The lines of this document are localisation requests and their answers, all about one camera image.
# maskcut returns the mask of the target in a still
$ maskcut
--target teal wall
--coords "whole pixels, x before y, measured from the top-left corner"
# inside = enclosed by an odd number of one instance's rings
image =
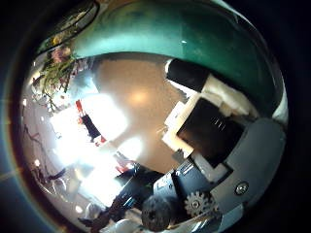
[[[77,57],[108,52],[163,54],[201,64],[242,90],[264,115],[276,107],[272,75],[234,14],[189,0],[141,0],[108,9],[79,34]]]

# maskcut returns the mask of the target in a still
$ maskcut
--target white gear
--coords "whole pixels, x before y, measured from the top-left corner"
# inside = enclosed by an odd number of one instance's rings
[[[209,198],[205,197],[204,193],[200,194],[198,191],[196,191],[195,194],[192,192],[191,195],[187,196],[187,200],[185,200],[187,214],[192,217],[207,212],[209,207]]]

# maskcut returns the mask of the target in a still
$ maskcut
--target gear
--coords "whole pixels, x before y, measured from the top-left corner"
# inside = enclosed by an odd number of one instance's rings
[[[192,192],[187,196],[187,200],[185,200],[185,209],[187,210],[187,214],[192,217],[208,211],[210,205],[209,198],[205,197],[204,193],[200,194],[198,191],[196,191],[195,194]]]

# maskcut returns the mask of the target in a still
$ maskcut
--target screw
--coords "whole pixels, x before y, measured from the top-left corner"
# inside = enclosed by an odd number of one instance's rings
[[[235,188],[236,195],[243,195],[247,189],[249,188],[249,184],[247,182],[242,182]]]
[[[193,202],[191,203],[191,205],[192,205],[195,209],[197,209],[197,208],[200,206],[200,204],[199,204],[198,201],[193,201]]]

